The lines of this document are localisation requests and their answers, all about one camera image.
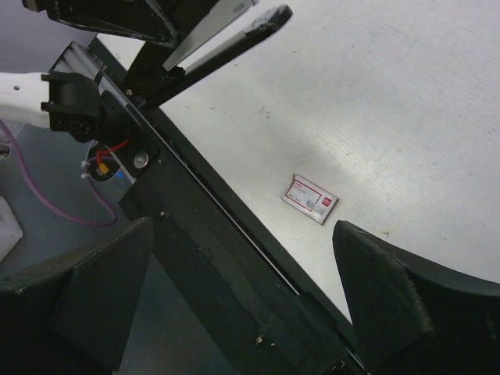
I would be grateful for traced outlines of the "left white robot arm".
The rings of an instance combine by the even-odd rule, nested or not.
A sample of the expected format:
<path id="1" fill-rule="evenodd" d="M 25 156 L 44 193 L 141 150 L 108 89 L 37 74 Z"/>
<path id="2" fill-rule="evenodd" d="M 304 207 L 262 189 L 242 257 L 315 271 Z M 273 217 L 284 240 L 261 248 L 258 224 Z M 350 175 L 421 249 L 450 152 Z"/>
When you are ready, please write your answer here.
<path id="1" fill-rule="evenodd" d="M 70 134 L 86 143 L 103 135 L 98 85 L 79 73 L 2 73 L 1 118 Z"/>

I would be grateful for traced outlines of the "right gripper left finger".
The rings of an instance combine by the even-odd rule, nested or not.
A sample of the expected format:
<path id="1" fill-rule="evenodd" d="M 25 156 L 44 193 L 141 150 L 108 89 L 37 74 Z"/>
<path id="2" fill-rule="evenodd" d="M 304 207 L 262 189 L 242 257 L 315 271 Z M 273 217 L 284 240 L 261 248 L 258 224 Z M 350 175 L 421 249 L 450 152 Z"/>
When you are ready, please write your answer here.
<path id="1" fill-rule="evenodd" d="M 152 254 L 143 217 L 92 245 L 1 276 L 3 374 L 120 368 Z"/>

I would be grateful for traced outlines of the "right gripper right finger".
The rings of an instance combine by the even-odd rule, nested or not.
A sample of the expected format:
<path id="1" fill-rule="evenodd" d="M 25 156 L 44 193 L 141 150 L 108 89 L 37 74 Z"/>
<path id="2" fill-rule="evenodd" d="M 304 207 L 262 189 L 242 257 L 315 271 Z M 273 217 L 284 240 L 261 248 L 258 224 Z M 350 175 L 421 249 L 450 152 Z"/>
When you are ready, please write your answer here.
<path id="1" fill-rule="evenodd" d="M 333 249 L 371 374 L 497 374 L 499 285 L 339 221 Z"/>

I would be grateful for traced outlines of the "black stapler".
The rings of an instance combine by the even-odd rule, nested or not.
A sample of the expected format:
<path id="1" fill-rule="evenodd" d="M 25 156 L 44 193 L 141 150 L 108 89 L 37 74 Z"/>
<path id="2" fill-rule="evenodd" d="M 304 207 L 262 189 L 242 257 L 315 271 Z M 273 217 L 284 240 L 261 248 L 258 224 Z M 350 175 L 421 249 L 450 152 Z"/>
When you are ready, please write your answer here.
<path id="1" fill-rule="evenodd" d="M 218 45 L 255 1 L 32 0 L 23 6 L 69 27 L 143 41 L 122 88 L 154 109 L 278 32 L 293 16 L 275 5 Z"/>

